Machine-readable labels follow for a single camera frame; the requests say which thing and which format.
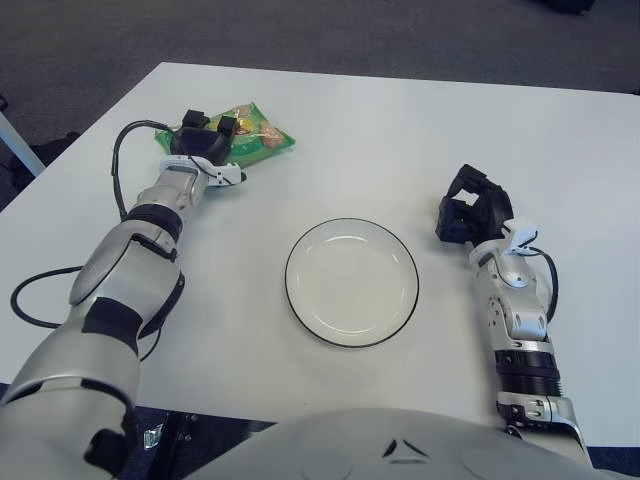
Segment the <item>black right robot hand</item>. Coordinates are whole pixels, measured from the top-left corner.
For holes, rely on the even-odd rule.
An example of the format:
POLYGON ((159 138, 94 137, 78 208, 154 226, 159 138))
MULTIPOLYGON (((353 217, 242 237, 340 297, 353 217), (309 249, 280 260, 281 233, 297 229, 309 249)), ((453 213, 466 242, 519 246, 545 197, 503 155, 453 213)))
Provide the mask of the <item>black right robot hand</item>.
POLYGON ((501 239, 504 222, 513 218, 507 192, 464 164, 440 201, 435 233, 440 241, 477 247, 501 239))

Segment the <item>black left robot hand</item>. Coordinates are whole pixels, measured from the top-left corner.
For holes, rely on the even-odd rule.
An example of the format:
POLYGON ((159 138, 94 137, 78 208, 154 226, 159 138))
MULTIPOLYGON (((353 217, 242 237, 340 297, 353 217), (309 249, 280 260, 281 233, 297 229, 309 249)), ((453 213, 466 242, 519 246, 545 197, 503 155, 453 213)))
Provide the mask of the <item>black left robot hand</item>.
POLYGON ((232 143, 239 130, 239 122, 222 115, 215 128, 208 127, 210 119, 201 111, 188 110, 181 126, 173 133, 170 154, 186 157, 204 172, 213 187, 243 183, 246 173, 237 163, 230 163, 232 143))

